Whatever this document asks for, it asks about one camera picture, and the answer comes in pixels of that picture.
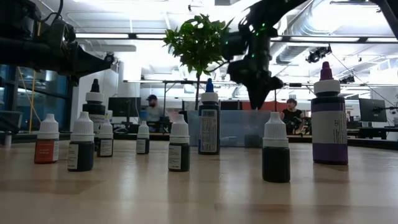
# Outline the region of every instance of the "man with cap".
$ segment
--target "man with cap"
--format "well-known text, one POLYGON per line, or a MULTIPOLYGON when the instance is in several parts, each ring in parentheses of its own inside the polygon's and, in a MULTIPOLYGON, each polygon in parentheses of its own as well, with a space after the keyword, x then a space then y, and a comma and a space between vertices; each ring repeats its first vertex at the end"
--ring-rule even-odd
POLYGON ((157 104, 157 97, 155 95, 149 95, 147 101, 147 121, 160 121, 163 117, 163 107, 157 104))

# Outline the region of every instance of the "wooden table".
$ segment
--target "wooden table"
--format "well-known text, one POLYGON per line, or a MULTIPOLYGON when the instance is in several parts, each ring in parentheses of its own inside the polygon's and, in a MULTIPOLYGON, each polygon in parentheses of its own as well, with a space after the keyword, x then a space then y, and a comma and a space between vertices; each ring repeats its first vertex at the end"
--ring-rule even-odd
POLYGON ((398 222, 398 153, 351 147, 349 167, 313 164, 309 144, 291 144, 292 180, 261 179, 261 150, 191 153, 191 171, 167 171, 167 142, 148 156, 115 141, 89 172, 35 165, 34 144, 0 149, 0 223, 191 224, 398 222))

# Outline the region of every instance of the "blue cap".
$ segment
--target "blue cap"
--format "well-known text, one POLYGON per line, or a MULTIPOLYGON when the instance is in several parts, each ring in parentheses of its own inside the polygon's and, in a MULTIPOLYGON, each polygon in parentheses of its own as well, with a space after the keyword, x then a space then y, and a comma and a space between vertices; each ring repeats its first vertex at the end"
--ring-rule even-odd
POLYGON ((211 78, 207 79, 206 92, 207 93, 214 93, 214 86, 213 86, 213 84, 211 82, 211 78))

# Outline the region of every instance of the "green leaves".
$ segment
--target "green leaves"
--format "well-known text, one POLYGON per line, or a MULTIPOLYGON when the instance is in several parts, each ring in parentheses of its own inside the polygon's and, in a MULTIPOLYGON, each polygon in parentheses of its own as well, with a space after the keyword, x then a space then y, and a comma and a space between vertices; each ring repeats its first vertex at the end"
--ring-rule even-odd
POLYGON ((222 63, 221 56, 223 36, 229 31, 229 21, 210 22, 209 16, 200 14, 193 19, 185 21, 180 30, 166 30, 166 37, 163 39, 169 51, 173 50, 174 57, 180 57, 182 65, 188 67, 188 71, 197 71, 197 77, 202 72, 210 75, 205 69, 213 62, 222 63))

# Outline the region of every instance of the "bottle cap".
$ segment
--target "bottle cap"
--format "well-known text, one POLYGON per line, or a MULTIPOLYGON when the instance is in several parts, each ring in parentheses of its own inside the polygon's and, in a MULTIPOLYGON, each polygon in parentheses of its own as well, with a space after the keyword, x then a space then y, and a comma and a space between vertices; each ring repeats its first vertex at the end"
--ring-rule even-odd
POLYGON ((334 95, 338 95, 340 93, 340 81, 333 79, 333 73, 329 62, 324 62, 322 64, 319 82, 316 82, 313 88, 314 94, 316 95, 324 92, 334 93, 334 95))
POLYGON ((137 138, 149 138, 149 127, 146 121, 141 121, 141 125, 138 127, 137 138))
POLYGON ((88 117, 88 112, 80 112, 80 117, 73 124, 71 141, 94 141, 94 123, 88 117))
POLYGON ((271 117, 264 126, 263 147, 288 147, 286 125, 280 119, 279 112, 271 112, 271 117))
POLYGON ((98 138, 113 138, 113 127, 109 119, 105 119, 99 127, 98 138))
POLYGON ((330 69, 330 64, 329 62, 324 62, 322 64, 322 70, 321 70, 321 79, 322 80, 332 80, 333 79, 333 73, 331 72, 330 69))
POLYGON ((211 78, 207 79, 206 92, 200 96, 202 102, 218 102, 218 94, 214 92, 214 86, 211 78))
POLYGON ((97 78, 94 79, 91 85, 91 91, 86 93, 86 101, 97 101, 101 103, 104 101, 104 95, 100 93, 100 85, 98 84, 97 78))
POLYGON ((172 124, 170 142, 189 143, 188 124, 185 122, 183 114, 179 114, 177 120, 172 124))
POLYGON ((58 139, 58 122, 54 118, 54 114, 47 114, 45 119, 40 123, 38 139, 58 139))

